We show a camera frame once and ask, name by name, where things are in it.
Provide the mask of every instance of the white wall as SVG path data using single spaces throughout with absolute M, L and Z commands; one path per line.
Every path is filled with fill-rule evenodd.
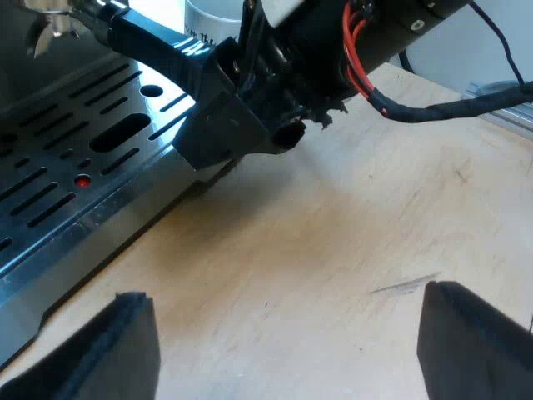
M 507 36 L 524 79 L 533 80 L 532 0 L 477 0 Z M 497 36 L 465 7 L 407 49 L 416 73 L 463 93 L 472 81 L 514 79 Z M 397 57 L 393 61 L 399 65 Z

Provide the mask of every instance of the red wire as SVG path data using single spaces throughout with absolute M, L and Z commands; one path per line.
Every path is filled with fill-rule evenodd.
M 361 63 L 361 59 L 359 58 L 359 54 L 357 53 L 357 40 L 359 39 L 359 36 L 361 35 L 361 32 L 364 28 L 366 28 L 366 25 L 368 24 L 367 20 L 362 20 L 359 22 L 356 26 L 356 29 L 353 31 L 353 34 L 351 36 L 351 44 L 353 46 L 354 52 L 355 52 L 355 59 L 353 60 L 356 64 L 356 72 L 359 78 L 363 83 L 365 83 L 370 91 L 374 90 L 374 85 L 372 85 L 372 82 L 370 82 L 370 79 L 366 75 L 365 68 L 363 67 L 363 64 Z
M 372 85 L 370 79 L 366 75 L 365 69 L 362 66 L 361 59 L 359 58 L 359 55 L 357 54 L 356 50 L 357 39 L 359 38 L 362 29 L 364 29 L 368 24 L 368 21 L 361 20 L 357 24 L 355 30 L 353 32 L 350 32 L 350 24 L 352 22 L 352 19 L 356 16 L 357 14 L 352 15 L 351 4 L 348 3 L 344 8 L 344 14 L 342 16 L 342 31 L 344 35 L 344 43 L 348 51 L 347 56 L 350 60 L 351 65 L 353 66 L 353 68 L 348 68 L 348 77 L 350 78 L 351 83 L 359 91 L 359 93 L 365 93 L 366 98 L 368 98 L 370 96 L 370 92 L 374 90 L 374 85 Z M 364 89 L 361 87 L 358 81 L 361 81 L 363 83 L 363 86 L 365 87 Z
M 353 70 L 350 68 L 350 66 L 347 67 L 348 71 L 348 78 L 350 79 L 351 84 L 357 89 L 357 91 L 366 99 L 368 100 L 370 98 L 370 95 L 368 92 L 363 88 L 363 86 L 358 82 L 357 78 L 355 77 Z

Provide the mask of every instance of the scratch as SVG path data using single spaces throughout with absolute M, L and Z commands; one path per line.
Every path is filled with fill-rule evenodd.
M 461 180 L 462 184 L 463 185 L 466 185 L 468 183 L 468 179 L 466 179 L 463 174 L 461 173 L 461 171 L 457 170 L 456 171 L 456 175 L 459 177 L 459 179 Z
M 409 207 L 412 205 L 412 203 L 416 200 L 416 198 L 418 198 L 418 195 L 420 194 L 420 189 L 418 189 L 416 192 L 413 193 L 413 195 L 411 196 L 411 198 L 409 199 L 409 201 L 407 202 L 406 206 L 403 207 L 403 210 L 401 210 L 401 214 L 403 215 L 408 209 Z
M 383 293 L 383 292 L 397 292 L 398 294 L 410 294 L 410 293 L 413 293 L 421 285 L 424 285 L 428 283 L 429 281 L 436 279 L 439 275 L 441 275 L 441 272 L 432 273 L 431 275 L 419 277 L 418 279 L 414 279 L 409 282 L 398 283 L 396 285 L 376 289 L 370 294 L 377 294 L 377 293 Z
M 489 146 L 491 146 L 492 148 L 498 148 L 498 146 L 496 146 L 493 142 L 491 142 L 490 140 L 488 140 L 488 139 L 486 139 L 486 138 L 484 138 L 482 136 L 481 136 L 481 140 L 483 142 L 485 142 L 486 144 L 488 144 Z
M 527 174 L 526 176 L 530 176 L 531 169 L 533 168 L 533 157 L 531 158 L 530 166 L 527 168 Z

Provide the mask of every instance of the black robotic end effector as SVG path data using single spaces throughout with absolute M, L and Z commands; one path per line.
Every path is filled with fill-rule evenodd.
M 151 400 L 161 354 L 153 301 L 117 298 L 25 373 L 0 387 L 0 400 Z
M 417 352 L 430 400 L 533 398 L 533 336 L 459 283 L 427 285 Z
M 375 16 L 359 46 L 366 70 L 387 62 L 467 3 L 366 0 Z M 326 127 L 332 122 L 328 111 L 346 111 L 343 101 L 356 92 L 340 67 L 346 65 L 345 6 L 346 0 L 308 0 L 272 28 L 261 2 L 246 0 L 239 43 L 228 39 L 218 46 L 202 70 L 205 95 L 197 98 L 174 140 L 178 152 L 195 168 L 249 153 L 279 154 L 299 143 L 306 131 L 303 120 Z

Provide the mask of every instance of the slot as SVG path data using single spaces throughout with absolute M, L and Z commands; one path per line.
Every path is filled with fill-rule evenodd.
M 70 158 L 74 154 L 74 150 L 69 148 L 66 152 L 64 152 L 61 156 L 59 156 L 60 160 L 66 160 L 67 158 Z
M 84 94 L 85 92 L 87 92 L 87 91 L 91 90 L 92 88 L 98 86 L 99 84 L 106 82 L 109 78 L 112 78 L 115 75 L 117 75 L 118 73 L 121 73 L 122 71 L 124 71 L 128 67 L 129 67 L 129 64 L 123 64 L 120 67 L 113 69 L 111 72 L 108 72 L 105 75 L 102 75 L 96 81 L 93 81 L 93 82 L 89 83 L 88 85 L 86 85 L 84 87 L 81 87 L 76 92 L 70 94 L 69 97 L 70 98 L 77 98 L 78 96 L 81 96 L 82 94 Z
M 0 252 L 13 244 L 13 239 L 6 237 L 0 242 Z
M 30 123 L 34 123 L 36 122 L 37 120 L 41 119 L 42 117 L 44 117 L 45 115 L 51 113 L 53 110 L 55 110 L 56 108 L 58 107 L 57 104 L 53 104 L 51 105 L 50 107 L 46 107 L 44 110 L 42 111 L 39 111 L 35 114 L 33 114 L 31 117 L 25 119 L 24 121 L 20 122 L 18 124 L 18 126 L 20 128 L 25 128 L 27 127 Z
M 106 96 L 109 96 L 111 93 L 115 92 L 116 90 L 120 89 L 122 86 L 124 86 L 127 83 L 130 83 L 132 80 L 137 78 L 139 75 L 142 74 L 142 71 L 137 71 L 133 75 L 130 75 L 123 81 L 117 83 L 116 85 L 111 86 L 108 90 L 103 91 L 102 93 L 98 94 L 96 97 L 93 97 L 91 100 L 85 102 L 85 105 L 87 107 L 92 106 L 94 103 L 99 102 Z
M 15 168 L 24 167 L 29 162 L 30 162 L 30 158 L 29 157 L 23 158 L 22 160 L 20 160 L 19 162 L 17 162 L 15 164 Z
M 91 165 L 91 158 L 87 158 L 77 165 L 77 169 L 85 169 Z
M 5 148 L 3 150 L 0 150 L 0 158 L 7 157 L 9 154 L 13 154 L 12 148 Z
M 4 143 L 15 143 L 18 139 L 18 136 L 15 133 L 4 133 L 2 135 L 2 141 Z
M 168 110 L 170 110 L 172 107 L 174 107 L 176 104 L 178 104 L 181 100 L 187 97 L 186 93 L 183 93 L 180 97 L 172 100 L 169 102 L 165 107 L 163 107 L 161 110 L 159 110 L 160 113 L 166 113 Z
M 135 154 L 139 153 L 139 149 L 138 148 L 133 148 L 132 150 L 130 150 L 129 152 L 127 152 L 126 154 L 124 154 L 122 157 L 120 157 L 118 160 L 116 160 L 116 162 L 114 162 L 113 164 L 111 164 L 109 167 L 106 167 L 102 170 L 101 174 L 102 175 L 109 175 L 110 173 L 112 173 L 114 170 L 116 170 L 118 167 L 120 167 L 121 165 L 123 165 L 127 160 L 129 160 L 131 157 L 133 157 Z
M 43 133 L 46 133 L 48 131 L 51 131 L 52 129 L 54 129 L 55 127 L 57 127 L 58 125 L 61 125 L 62 123 L 68 121 L 70 118 L 74 117 L 74 114 L 72 112 L 67 112 L 66 114 L 62 115 L 61 117 L 59 117 L 58 119 L 50 122 L 47 126 L 45 127 L 42 127 L 41 129 L 39 129 L 38 131 L 36 131 L 33 136 L 37 137 L 37 136 L 41 136 Z
M 33 196 L 31 196 L 28 200 L 26 200 L 25 202 L 23 202 L 20 206 L 18 207 L 15 207 L 12 211 L 11 211 L 11 215 L 14 217 L 14 216 L 17 216 L 18 214 L 20 214 L 22 211 L 24 211 L 25 209 L 27 209 L 28 207 L 30 207 L 32 204 L 38 202 L 39 200 L 41 200 L 42 198 L 44 198 L 47 194 L 49 194 L 50 192 L 54 191 L 55 189 L 57 189 L 59 185 L 57 185 L 57 183 L 50 183 L 48 186 L 46 186 L 43 190 L 35 193 Z
M 119 98 L 119 99 L 116 100 L 116 102 L 114 102 L 113 104 L 110 104 L 110 105 L 108 105 L 107 107 L 105 107 L 105 108 L 100 112 L 100 115 L 106 115 L 107 113 L 109 113 L 110 111 L 113 111 L 115 108 L 117 108 L 117 107 L 120 106 L 121 104 L 124 104 L 125 102 L 127 102 L 127 97 Z
M 51 148 L 56 146 L 58 143 L 62 142 L 66 138 L 71 137 L 74 133 L 80 132 L 82 129 L 84 129 L 85 127 L 88 127 L 88 126 L 89 126 L 89 122 L 87 122 L 87 121 L 83 121 L 83 122 L 79 123 L 78 125 L 76 125 L 72 129 L 69 129 L 68 131 L 66 131 L 63 135 L 58 136 L 55 139 L 53 139 L 51 142 L 47 143 L 43 147 L 43 149 L 44 150 L 50 150 Z
M 179 117 L 177 118 L 174 118 L 173 120 L 171 120 L 167 125 L 165 125 L 164 127 L 162 127 L 161 129 L 159 129 L 157 132 L 155 132 L 153 135 L 151 135 L 148 140 L 152 141 L 152 140 L 156 140 L 157 138 L 159 138 L 163 133 L 165 133 L 166 131 L 168 131 L 169 129 L 171 129 L 174 125 L 176 125 L 177 123 L 179 123 L 183 118 L 187 117 L 190 113 L 192 112 L 192 108 L 189 108 L 188 110 L 186 110 L 182 115 L 180 115 Z
M 38 217 L 34 218 L 29 224 L 29 228 L 36 227 L 39 223 L 42 223 L 47 218 L 51 217 L 54 213 L 59 211 L 61 208 L 69 204 L 72 200 L 76 198 L 76 194 L 69 193 L 67 196 L 56 202 L 53 206 L 51 206 L 47 211 L 41 212 Z
M 47 169 L 45 167 L 42 167 L 38 169 L 33 174 L 25 177 L 22 181 L 19 183 L 11 186 L 8 190 L 6 190 L 4 193 L 0 194 L 0 202 L 3 202 L 6 198 L 9 198 L 14 193 L 18 192 L 20 189 L 24 188 L 29 183 L 33 182 L 35 179 L 39 178 L 41 175 L 46 173 Z
M 109 153 L 146 128 L 152 120 L 146 114 L 131 114 L 96 136 L 89 147 L 97 153 Z

